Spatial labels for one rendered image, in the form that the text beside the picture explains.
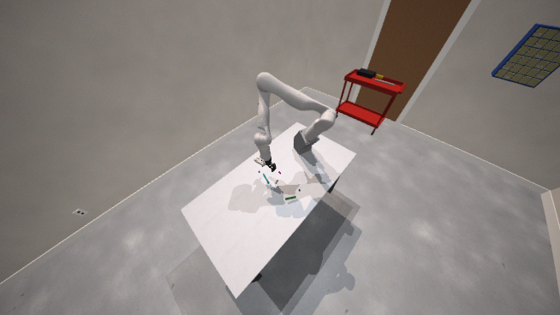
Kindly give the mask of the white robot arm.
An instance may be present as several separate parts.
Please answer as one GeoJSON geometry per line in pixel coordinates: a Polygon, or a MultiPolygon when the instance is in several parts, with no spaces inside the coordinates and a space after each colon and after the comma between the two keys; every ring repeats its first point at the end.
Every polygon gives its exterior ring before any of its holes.
{"type": "Polygon", "coordinates": [[[258,128],[265,130],[265,134],[256,133],[253,137],[255,145],[259,148],[260,157],[254,162],[265,166],[265,161],[271,159],[269,144],[271,143],[270,132],[270,95],[276,94],[283,101],[298,110],[315,110],[320,113],[317,119],[305,132],[307,140],[314,140],[324,131],[332,128],[337,113],[330,107],[321,104],[307,95],[283,84],[280,80],[268,73],[261,73],[257,77],[259,91],[258,128]],[[318,122],[318,123],[316,123],[318,122]]]}

